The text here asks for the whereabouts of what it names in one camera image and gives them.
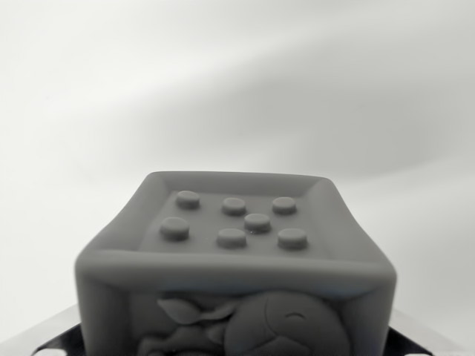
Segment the gripper right finger with black rubber pad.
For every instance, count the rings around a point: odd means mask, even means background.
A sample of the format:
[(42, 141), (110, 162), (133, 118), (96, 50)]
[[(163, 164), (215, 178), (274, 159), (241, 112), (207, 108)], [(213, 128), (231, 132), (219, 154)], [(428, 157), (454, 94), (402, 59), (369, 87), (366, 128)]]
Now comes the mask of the gripper right finger with black rubber pad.
[(468, 350), (413, 317), (392, 310), (386, 355), (468, 355)]

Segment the gripper left finger with black rubber pad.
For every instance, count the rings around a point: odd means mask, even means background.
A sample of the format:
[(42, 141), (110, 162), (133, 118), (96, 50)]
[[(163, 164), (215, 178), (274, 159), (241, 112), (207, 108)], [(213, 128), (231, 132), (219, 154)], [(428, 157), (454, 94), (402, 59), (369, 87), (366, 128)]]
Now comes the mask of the gripper left finger with black rubber pad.
[(11, 355), (35, 355), (40, 350), (58, 349), (66, 355), (84, 355), (77, 306), (61, 311), (10, 340)]

